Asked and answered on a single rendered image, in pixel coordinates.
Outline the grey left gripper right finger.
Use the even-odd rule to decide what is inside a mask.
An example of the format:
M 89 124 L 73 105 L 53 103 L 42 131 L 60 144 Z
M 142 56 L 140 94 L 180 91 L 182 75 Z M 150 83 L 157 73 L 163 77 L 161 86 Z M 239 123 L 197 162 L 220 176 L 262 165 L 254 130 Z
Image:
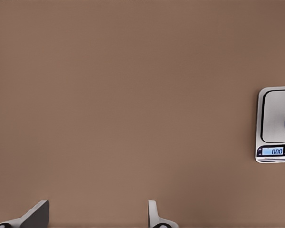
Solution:
M 157 203 L 154 200 L 148 200 L 148 226 L 149 228 L 179 228 L 176 222 L 159 216 Z

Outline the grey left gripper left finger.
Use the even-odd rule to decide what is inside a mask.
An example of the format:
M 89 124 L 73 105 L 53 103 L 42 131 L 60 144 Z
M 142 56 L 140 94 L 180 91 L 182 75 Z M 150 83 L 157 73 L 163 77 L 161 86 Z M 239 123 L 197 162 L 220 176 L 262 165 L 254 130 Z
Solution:
M 49 201 L 41 200 L 22 217 L 0 223 L 0 228 L 48 228 Z

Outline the silver digital kitchen scale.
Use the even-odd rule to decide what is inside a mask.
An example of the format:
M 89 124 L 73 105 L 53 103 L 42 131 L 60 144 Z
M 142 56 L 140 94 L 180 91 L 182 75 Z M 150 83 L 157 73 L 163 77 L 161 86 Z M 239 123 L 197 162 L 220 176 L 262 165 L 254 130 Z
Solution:
M 257 104 L 255 160 L 285 163 L 285 86 L 263 88 Z

